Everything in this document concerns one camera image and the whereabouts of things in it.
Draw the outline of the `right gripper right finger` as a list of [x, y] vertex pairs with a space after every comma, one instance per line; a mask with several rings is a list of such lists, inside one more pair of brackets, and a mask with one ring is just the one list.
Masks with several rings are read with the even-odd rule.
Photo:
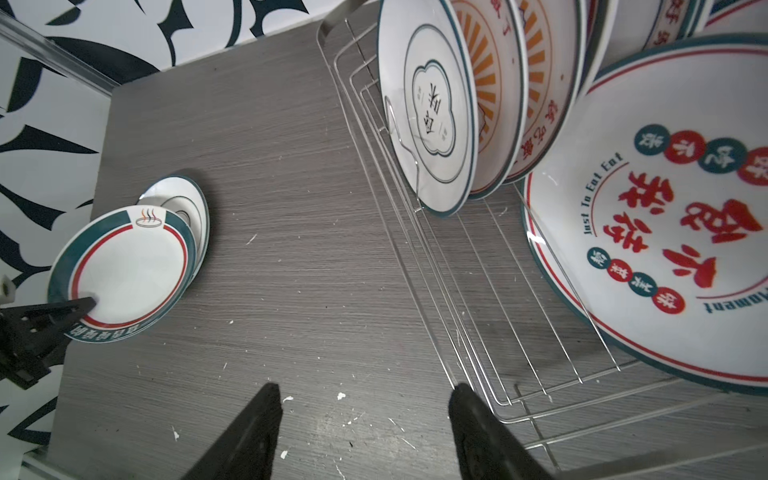
[[468, 384], [454, 387], [448, 416], [462, 479], [553, 479]]

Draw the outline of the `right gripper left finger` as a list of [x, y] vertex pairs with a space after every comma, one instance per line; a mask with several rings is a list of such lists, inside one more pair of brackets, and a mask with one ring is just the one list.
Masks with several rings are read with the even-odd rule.
[[270, 479], [282, 417], [279, 385], [268, 382], [182, 479]]

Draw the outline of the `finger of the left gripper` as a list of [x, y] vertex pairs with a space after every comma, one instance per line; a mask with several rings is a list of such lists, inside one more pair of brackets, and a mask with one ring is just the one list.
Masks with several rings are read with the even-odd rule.
[[67, 333], [96, 305], [92, 297], [1, 310], [1, 379], [27, 390], [63, 363]]

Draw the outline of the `wire dish rack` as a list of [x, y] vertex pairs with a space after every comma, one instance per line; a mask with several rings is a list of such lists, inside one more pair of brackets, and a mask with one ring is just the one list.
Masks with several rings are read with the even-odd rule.
[[450, 218], [424, 212], [381, 109], [376, 2], [344, 1], [317, 41], [375, 207], [440, 367], [557, 479], [763, 479], [767, 401], [658, 370], [557, 296], [512, 184]]

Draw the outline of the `white plate green red rim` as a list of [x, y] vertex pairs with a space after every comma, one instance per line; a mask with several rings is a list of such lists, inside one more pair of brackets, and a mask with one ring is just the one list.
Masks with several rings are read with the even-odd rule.
[[135, 336], [181, 299], [200, 263], [185, 218], [161, 206], [108, 212], [75, 234], [53, 263], [47, 301], [90, 297], [95, 306], [66, 331], [83, 343]]

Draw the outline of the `white plate red characters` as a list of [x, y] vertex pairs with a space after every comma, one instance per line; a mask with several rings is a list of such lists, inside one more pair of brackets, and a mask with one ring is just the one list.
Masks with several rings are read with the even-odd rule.
[[527, 177], [547, 281], [667, 373], [767, 392], [767, 38], [678, 41], [601, 70]]

